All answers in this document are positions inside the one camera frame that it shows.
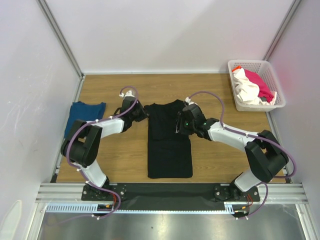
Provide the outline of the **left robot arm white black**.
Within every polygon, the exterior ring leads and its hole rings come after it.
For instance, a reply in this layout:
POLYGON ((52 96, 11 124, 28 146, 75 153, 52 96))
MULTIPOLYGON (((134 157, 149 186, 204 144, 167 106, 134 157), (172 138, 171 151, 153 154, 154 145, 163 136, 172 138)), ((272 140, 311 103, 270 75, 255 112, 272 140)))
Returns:
POLYGON ((133 122, 140 122, 149 115, 134 96, 125 96, 122 106, 105 119, 93 121, 76 120, 62 143, 61 154, 70 166, 76 168, 91 187, 92 194, 105 200, 113 192, 109 178, 101 170, 97 156, 101 139, 126 132, 133 122))

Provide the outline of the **black t shirt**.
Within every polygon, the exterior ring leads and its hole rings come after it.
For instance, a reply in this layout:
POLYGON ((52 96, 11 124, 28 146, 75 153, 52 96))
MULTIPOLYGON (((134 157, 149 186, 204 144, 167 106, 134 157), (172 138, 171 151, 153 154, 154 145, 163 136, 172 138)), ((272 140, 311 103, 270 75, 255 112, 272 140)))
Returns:
POLYGON ((182 100, 167 104, 150 104, 144 108, 148 117, 147 176, 150 179, 193 176, 192 148, 188 135, 176 132, 182 100))

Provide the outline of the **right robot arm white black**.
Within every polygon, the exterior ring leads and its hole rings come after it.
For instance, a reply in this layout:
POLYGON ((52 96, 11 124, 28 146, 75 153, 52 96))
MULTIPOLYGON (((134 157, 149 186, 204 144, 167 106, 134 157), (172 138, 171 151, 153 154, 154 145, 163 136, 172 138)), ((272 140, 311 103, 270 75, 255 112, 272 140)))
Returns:
POLYGON ((199 138, 226 144, 246 154, 249 169, 229 184, 228 196, 215 191, 214 195, 220 201, 230 198, 242 201, 248 196, 249 190, 260 183, 269 183, 289 162, 288 155, 270 131, 241 132, 237 128, 223 125, 216 118, 206 118, 195 103, 178 112, 176 132, 183 135, 196 134, 199 138))

